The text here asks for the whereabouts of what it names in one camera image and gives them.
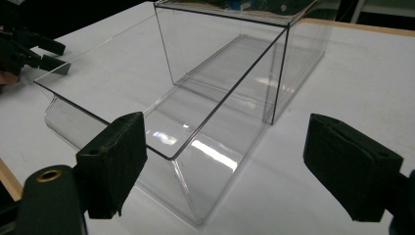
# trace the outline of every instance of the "white table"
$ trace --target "white table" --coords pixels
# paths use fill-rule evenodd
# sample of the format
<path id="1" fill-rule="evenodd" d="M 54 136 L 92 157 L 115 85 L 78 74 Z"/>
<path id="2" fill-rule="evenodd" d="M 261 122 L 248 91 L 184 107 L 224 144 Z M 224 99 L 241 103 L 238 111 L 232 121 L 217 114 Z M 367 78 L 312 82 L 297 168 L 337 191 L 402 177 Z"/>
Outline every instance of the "white table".
<path id="1" fill-rule="evenodd" d="M 153 13 L 152 4 L 144 3 L 59 38 L 68 47 L 63 59 Z M 324 58 L 277 122 L 262 132 L 204 226 L 186 224 L 134 189 L 121 218 L 87 220 L 90 234 L 388 234 L 388 212 L 381 223 L 351 221 L 302 160 L 309 115 L 317 113 L 405 157 L 403 174 L 415 169 L 415 37 L 344 25 L 334 28 Z M 30 80 L 38 74 L 25 68 L 21 82 L 0 94 L 0 156 L 21 183 L 42 167 L 75 165 L 75 150 L 44 123 L 50 100 Z"/>

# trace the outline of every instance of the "white tabletop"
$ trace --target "white tabletop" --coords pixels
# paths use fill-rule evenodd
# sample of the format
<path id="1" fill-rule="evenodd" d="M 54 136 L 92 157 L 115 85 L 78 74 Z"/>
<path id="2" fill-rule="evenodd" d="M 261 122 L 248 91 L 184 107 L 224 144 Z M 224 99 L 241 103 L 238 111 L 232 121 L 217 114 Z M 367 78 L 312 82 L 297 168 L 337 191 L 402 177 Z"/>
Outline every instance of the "white tabletop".
<path id="1" fill-rule="evenodd" d="M 64 60 L 154 13 L 144 3 L 58 40 Z M 90 234 L 388 234 L 392 216 L 358 223 L 305 167 L 311 113 L 338 118 L 405 158 L 415 169 L 415 37 L 336 26 L 326 54 L 277 122 L 265 128 L 225 197 L 194 228 L 138 189 L 122 217 L 87 220 Z M 18 180 L 49 165 L 75 165 L 76 151 L 45 125 L 50 100 L 24 68 L 0 93 L 0 157 Z"/>

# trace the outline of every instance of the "transparent acrylic container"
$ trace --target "transparent acrylic container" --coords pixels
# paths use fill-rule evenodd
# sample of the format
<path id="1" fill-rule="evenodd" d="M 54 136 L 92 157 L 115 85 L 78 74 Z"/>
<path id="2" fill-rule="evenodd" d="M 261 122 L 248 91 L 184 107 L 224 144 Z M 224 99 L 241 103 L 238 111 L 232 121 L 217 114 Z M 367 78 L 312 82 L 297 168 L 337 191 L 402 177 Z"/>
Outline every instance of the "transparent acrylic container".
<path id="1" fill-rule="evenodd" d="M 46 123 L 77 149 L 143 111 L 149 160 L 137 186 L 197 225 L 263 127 L 324 54 L 339 1 L 159 1 L 156 15 L 35 80 Z"/>

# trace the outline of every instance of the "clear plastic box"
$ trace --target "clear plastic box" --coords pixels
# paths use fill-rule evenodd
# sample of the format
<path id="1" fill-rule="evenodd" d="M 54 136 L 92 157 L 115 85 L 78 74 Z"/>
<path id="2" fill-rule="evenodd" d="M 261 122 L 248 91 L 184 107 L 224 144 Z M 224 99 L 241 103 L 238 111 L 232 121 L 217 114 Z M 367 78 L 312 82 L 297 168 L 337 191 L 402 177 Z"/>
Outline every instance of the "clear plastic box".
<path id="1" fill-rule="evenodd" d="M 338 7 L 159 1 L 154 17 L 70 62 L 68 75 L 35 80 L 55 94 L 46 123 L 80 149 L 143 111 L 149 160 L 137 186 L 201 224 L 324 54 Z"/>

